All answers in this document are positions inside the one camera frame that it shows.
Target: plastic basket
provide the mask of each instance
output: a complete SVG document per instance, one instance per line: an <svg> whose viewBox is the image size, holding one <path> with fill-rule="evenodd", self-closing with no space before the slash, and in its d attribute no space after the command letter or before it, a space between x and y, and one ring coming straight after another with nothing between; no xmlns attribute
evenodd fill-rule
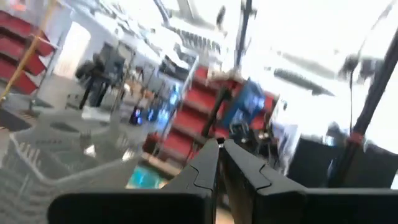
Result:
<svg viewBox="0 0 398 224"><path fill-rule="evenodd" d="M10 135L0 169L3 223L46 223L47 207L67 192L125 188L141 158L141 149L130 147L113 122L82 133L50 125L54 120L60 122L59 117L62 121L79 116L75 111L42 114L39 119L43 123ZM101 145L98 154L102 155L85 155L82 144Z"/></svg>

